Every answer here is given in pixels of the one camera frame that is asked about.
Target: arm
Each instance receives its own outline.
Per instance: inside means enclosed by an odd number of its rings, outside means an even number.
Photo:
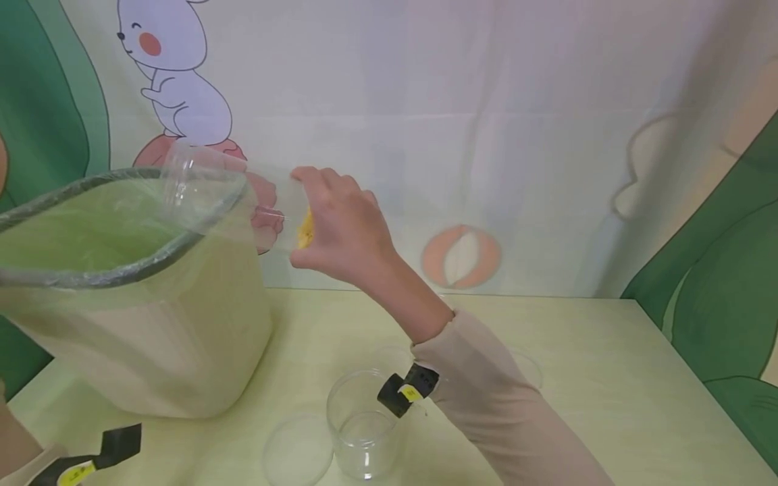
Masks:
[[[0,381],[0,479],[20,469],[43,452],[5,404],[5,386]]]
[[[480,321],[454,312],[398,255],[375,197],[332,169],[299,168],[314,240],[295,267],[354,284],[411,338],[421,364],[440,374],[432,399],[504,484],[613,484],[586,446],[521,375]]]
[[[159,84],[159,91],[143,88],[141,89],[141,94],[151,101],[156,101],[165,108],[182,107],[184,105],[184,98],[181,96],[181,94],[175,89],[164,89],[165,83],[171,81],[172,79],[173,78],[164,79]]]

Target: pink cheek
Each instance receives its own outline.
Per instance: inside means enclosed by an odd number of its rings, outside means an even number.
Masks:
[[[154,37],[153,34],[148,32],[142,33],[138,38],[138,42],[141,44],[143,52],[147,53],[149,56],[156,57],[162,54],[162,44],[159,43],[159,39]]]

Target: cartoon rabbit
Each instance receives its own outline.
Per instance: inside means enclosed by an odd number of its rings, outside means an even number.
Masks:
[[[208,0],[118,0],[118,37],[151,80],[141,94],[152,101],[165,135],[193,145],[216,145],[232,131],[224,97],[195,69],[208,48],[191,4]]]

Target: yellow sponge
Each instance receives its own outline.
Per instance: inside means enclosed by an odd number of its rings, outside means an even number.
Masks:
[[[308,208],[308,214],[305,216],[303,224],[297,229],[297,247],[308,248],[312,241],[314,241],[314,215]]]

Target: table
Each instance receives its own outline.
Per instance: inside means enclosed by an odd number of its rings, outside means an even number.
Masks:
[[[141,454],[90,486],[268,484],[263,445],[299,412],[323,413],[331,385],[370,350],[407,340],[359,292],[270,289],[276,331],[244,395],[207,420],[119,411],[54,360],[10,403],[42,442],[96,453],[103,430],[142,421]],[[541,366],[543,394],[619,485],[778,484],[778,480],[637,303],[452,295],[513,350]],[[429,401],[405,461],[380,483],[500,484]],[[321,486],[352,484],[335,462]]]

